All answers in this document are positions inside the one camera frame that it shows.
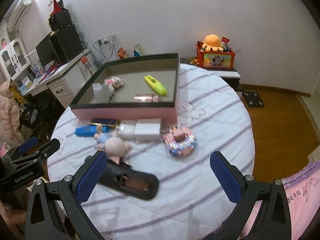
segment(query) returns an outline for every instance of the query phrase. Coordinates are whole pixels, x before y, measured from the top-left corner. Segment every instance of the yellow garment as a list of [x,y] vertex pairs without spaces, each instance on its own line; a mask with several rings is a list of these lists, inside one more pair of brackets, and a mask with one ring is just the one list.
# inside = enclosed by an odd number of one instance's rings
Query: yellow garment
[[15,88],[9,87],[9,91],[13,93],[13,97],[17,99],[20,104],[22,104],[23,106],[24,104],[27,104],[27,101]]

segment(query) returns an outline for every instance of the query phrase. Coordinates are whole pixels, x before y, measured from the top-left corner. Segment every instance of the blue rubber pad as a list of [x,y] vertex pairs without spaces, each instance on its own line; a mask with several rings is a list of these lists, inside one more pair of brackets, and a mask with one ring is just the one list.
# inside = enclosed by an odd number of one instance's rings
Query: blue rubber pad
[[25,143],[18,146],[18,154],[23,155],[28,150],[30,150],[32,147],[36,146],[38,144],[38,139],[36,137],[32,137]]
[[104,152],[101,152],[76,185],[76,201],[78,201],[79,204],[89,199],[106,166],[107,156]]
[[215,152],[210,156],[210,167],[216,175],[228,199],[232,203],[239,204],[242,199],[240,184]]

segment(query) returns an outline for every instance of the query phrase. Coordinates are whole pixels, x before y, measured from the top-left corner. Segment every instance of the computer monitor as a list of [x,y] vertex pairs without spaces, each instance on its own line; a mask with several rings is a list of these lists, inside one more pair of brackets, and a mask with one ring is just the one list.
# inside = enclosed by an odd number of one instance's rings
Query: computer monitor
[[53,46],[50,43],[50,33],[36,46],[36,50],[42,66],[56,60]]

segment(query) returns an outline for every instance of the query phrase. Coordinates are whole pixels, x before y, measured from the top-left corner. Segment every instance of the red triangular object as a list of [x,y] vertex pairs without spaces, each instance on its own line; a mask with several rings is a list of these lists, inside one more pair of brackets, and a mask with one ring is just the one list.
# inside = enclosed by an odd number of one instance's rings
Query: red triangular object
[[53,12],[50,14],[50,17],[52,17],[55,13],[62,11],[60,5],[57,3],[56,0],[53,0]]

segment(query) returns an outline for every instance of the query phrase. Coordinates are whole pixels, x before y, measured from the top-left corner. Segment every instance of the drawer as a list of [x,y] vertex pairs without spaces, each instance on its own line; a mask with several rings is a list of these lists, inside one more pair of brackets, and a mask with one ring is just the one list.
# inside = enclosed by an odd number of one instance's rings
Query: drawer
[[59,102],[62,104],[64,108],[67,108],[74,98],[75,98],[75,95],[72,94],[71,96],[59,98]]
[[54,96],[58,99],[73,95],[71,88],[63,79],[49,83],[48,87],[50,88]]

